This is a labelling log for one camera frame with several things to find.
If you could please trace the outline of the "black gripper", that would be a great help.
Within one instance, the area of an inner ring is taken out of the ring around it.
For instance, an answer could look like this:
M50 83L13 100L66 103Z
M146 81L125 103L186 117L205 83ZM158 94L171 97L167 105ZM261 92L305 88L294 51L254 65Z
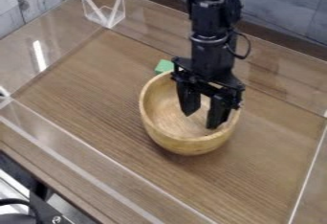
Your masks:
M171 79L177 82L181 109L190 116L201 107L201 96L212 99L208 128L217 129L229 119L232 109L240 109L246 85L232 71L206 78L193 69L193 61L185 57L173 59Z

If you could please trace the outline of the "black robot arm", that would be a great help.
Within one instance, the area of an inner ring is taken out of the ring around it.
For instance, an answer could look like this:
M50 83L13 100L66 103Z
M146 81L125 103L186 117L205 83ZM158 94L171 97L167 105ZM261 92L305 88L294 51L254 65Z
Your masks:
M187 0L193 21L193 55L173 59L171 78L177 82L178 98L183 113L190 116L210 99L206 127L218 128L240 109L246 85L233 74L238 38L236 29L241 19L241 0Z

